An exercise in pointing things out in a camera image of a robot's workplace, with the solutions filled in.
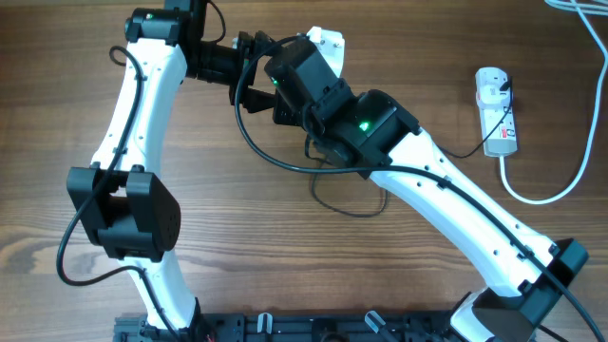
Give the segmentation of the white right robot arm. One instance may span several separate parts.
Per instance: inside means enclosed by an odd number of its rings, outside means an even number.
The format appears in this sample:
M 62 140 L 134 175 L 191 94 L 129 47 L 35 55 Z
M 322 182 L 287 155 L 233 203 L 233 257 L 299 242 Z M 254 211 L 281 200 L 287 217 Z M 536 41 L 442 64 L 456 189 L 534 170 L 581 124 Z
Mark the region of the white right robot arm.
M 297 36 L 268 51 L 265 73 L 294 124 L 328 160 L 411 206 L 484 280 L 449 320 L 466 341 L 527 341 L 586 263 L 573 239 L 554 241 L 519 221 L 461 172 L 418 120 L 387 93 L 352 93 L 319 48 Z

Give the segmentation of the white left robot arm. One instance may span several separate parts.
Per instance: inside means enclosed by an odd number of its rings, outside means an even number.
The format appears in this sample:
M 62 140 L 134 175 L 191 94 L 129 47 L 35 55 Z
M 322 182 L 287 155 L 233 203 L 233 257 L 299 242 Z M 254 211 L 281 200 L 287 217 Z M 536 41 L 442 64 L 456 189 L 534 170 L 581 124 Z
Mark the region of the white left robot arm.
M 124 69 L 110 126 L 89 166 L 68 172 L 73 225 L 116 259 L 134 280 L 147 309 L 135 332 L 154 341 L 196 336 L 200 306 L 188 289 L 174 248 L 181 209 L 161 180 L 162 146 L 176 94 L 187 78 L 243 90 L 239 104 L 257 112 L 271 94 L 253 89 L 257 56 L 272 39 L 241 33 L 232 47 L 203 37 L 207 3 L 168 1 L 135 9 L 126 20 L 124 46 L 110 59 Z

